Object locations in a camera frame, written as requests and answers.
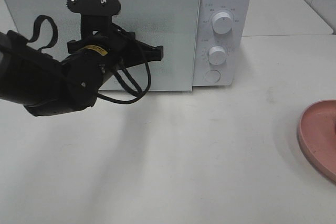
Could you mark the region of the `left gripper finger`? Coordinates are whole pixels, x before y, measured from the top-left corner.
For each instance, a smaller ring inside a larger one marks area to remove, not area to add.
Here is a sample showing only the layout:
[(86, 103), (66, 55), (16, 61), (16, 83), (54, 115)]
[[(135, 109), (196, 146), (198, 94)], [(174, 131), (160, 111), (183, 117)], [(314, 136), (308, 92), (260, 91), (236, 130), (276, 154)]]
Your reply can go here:
[(145, 63), (152, 61), (161, 61), (164, 56), (164, 47), (163, 46), (151, 46), (146, 43), (140, 42), (138, 40), (135, 41), (136, 45), (140, 47), (136, 50), (135, 62), (137, 64)]
[(70, 55), (84, 55), (84, 47), (87, 46), (89, 43), (84, 40), (71, 40), (67, 42), (67, 49)]

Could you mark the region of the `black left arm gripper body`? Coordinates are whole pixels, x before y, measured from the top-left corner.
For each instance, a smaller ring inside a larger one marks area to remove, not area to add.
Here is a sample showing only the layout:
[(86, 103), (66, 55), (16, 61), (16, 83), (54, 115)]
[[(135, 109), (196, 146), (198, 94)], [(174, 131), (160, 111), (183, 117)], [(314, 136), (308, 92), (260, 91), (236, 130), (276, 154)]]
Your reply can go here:
[(120, 31), (110, 35), (93, 34), (81, 40), (89, 44), (84, 47), (84, 55), (69, 55), (65, 59), (67, 76), (95, 81), (101, 87), (112, 76), (121, 81), (118, 71), (137, 66), (135, 62), (136, 42), (134, 37), (128, 37)]

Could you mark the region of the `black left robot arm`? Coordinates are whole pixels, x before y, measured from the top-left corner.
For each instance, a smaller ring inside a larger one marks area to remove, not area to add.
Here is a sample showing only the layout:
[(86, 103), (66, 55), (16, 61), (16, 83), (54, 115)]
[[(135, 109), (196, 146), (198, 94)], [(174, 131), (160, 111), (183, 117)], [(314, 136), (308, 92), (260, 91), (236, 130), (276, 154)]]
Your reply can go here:
[(58, 61), (30, 47), (17, 32), (1, 34), (1, 99), (21, 104), (33, 116), (82, 111), (97, 99), (121, 104), (99, 93), (115, 77), (132, 95), (129, 103), (137, 102), (147, 89), (140, 87), (128, 69), (163, 58), (162, 46), (150, 46), (120, 31), (114, 38), (95, 34), (67, 46), (69, 56)]

